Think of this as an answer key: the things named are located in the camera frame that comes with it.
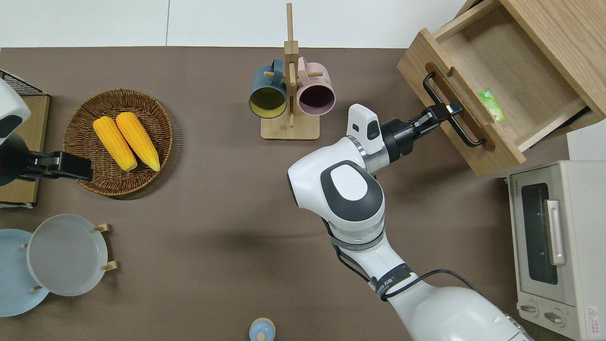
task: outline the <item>mug rack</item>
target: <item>mug rack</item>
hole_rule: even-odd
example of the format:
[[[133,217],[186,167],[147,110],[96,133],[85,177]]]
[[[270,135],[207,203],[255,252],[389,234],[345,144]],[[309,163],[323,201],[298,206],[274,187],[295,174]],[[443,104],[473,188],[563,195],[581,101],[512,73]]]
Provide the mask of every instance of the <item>mug rack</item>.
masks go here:
[[[286,83],[287,105],[282,115],[261,119],[261,137],[266,140],[316,140],[320,137],[320,118],[307,115],[297,105],[297,70],[299,60],[299,42],[293,39],[293,6],[286,4],[288,40],[284,42],[284,78]],[[321,73],[308,74],[310,77]]]

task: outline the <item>black wire basket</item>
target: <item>black wire basket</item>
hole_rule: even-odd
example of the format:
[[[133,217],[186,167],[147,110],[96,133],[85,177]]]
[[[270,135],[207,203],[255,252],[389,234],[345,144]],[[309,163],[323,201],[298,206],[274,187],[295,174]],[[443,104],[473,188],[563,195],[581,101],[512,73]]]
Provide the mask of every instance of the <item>black wire basket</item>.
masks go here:
[[[18,78],[17,76],[8,73],[4,70],[0,70],[0,78],[2,78],[8,85],[10,85],[13,90],[15,90],[20,96],[46,96],[44,93],[37,87],[32,86],[28,82],[23,79]]]

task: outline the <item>table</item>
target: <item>table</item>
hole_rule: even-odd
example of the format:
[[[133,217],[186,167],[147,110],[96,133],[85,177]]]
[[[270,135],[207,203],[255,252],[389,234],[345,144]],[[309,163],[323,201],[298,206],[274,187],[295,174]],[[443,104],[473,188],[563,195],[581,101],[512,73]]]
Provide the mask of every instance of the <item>table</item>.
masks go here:
[[[30,312],[0,319],[0,338],[247,340],[250,323],[265,316],[276,340],[410,340],[391,307],[336,260],[319,217],[295,206],[286,181],[292,163],[344,136],[349,105],[361,103],[381,121],[423,109],[396,72],[403,52],[301,49],[328,68],[336,106],[321,118],[318,140],[267,141],[248,109],[250,79],[282,49],[2,49],[2,69],[52,96],[45,151],[61,149],[83,101],[117,87],[160,101],[175,144],[158,179],[129,200],[59,179],[41,182],[37,207],[0,210],[0,228],[33,231],[61,213],[110,223],[110,259],[120,264],[82,296],[50,294]],[[565,137],[557,137],[532,148],[524,167],[567,157]],[[378,180],[390,243],[416,272],[454,270],[516,316],[503,175],[476,177],[435,131]],[[460,285],[444,275],[428,282]]]

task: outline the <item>oven knob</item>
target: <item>oven knob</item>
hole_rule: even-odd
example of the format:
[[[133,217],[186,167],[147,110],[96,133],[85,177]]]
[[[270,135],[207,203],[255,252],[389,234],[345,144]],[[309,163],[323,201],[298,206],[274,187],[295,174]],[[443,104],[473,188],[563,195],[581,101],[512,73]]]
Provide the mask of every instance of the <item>oven knob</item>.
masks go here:
[[[552,312],[546,312],[543,314],[543,316],[560,327],[563,327],[566,324],[564,314],[560,309],[554,309]]]
[[[537,307],[537,304],[534,301],[529,301],[527,304],[524,305],[518,303],[518,309],[520,309],[521,311],[525,311],[535,317],[539,315],[539,308]]]

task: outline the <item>white wall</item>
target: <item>white wall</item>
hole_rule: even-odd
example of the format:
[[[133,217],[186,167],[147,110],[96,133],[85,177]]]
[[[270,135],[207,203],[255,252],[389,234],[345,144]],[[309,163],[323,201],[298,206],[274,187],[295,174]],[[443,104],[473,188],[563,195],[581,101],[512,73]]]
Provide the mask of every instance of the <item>white wall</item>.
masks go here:
[[[0,47],[166,44],[168,0],[0,0]]]
[[[282,46],[285,0],[0,0],[0,47]],[[301,47],[406,48],[465,0],[291,0]]]
[[[606,161],[606,120],[567,134],[571,160]]]
[[[286,2],[170,0],[168,45],[282,47]],[[406,48],[423,27],[452,20],[465,0],[290,2],[300,47]]]

